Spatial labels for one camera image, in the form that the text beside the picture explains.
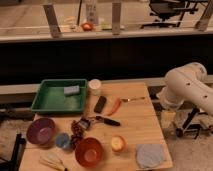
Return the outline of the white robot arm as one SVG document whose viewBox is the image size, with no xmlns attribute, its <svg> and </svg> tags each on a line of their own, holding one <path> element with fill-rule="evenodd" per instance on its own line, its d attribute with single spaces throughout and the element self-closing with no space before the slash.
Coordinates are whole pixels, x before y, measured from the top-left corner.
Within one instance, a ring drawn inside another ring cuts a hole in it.
<svg viewBox="0 0 213 171">
<path fill-rule="evenodd" d="M 165 86 L 157 94 L 160 104 L 167 110 L 177 110 L 185 101 L 190 101 L 213 116 L 213 89 L 203 83 L 206 68 L 192 62 L 168 71 Z"/>
</svg>

